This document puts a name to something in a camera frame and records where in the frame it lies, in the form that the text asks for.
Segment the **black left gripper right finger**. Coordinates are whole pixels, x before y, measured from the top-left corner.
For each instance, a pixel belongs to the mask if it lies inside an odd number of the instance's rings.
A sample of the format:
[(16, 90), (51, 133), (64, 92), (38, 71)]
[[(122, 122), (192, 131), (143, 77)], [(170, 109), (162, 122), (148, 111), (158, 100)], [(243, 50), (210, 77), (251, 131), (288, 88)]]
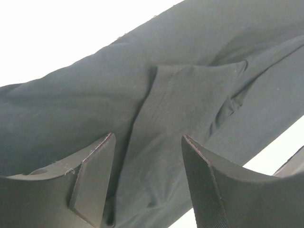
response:
[(269, 176), (235, 164), (187, 135), (181, 148), (197, 227), (303, 227), (303, 149)]

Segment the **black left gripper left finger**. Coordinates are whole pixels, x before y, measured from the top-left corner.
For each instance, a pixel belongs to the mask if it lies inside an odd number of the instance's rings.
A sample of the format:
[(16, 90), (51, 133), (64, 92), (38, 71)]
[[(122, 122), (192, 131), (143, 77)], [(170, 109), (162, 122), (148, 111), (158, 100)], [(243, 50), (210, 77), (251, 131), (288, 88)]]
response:
[(109, 133), (28, 175), (1, 177), (1, 227), (101, 227), (115, 141)]

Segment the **black t shirt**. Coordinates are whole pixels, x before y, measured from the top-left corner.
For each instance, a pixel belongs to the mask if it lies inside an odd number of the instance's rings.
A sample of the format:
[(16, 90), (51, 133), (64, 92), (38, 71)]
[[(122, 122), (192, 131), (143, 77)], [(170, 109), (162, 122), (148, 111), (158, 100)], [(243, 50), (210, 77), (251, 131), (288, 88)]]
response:
[(185, 0), (43, 78), (0, 89), (0, 173), (114, 133), (103, 223), (166, 228), (192, 203), (184, 134), (245, 164), (304, 114), (301, 0)]

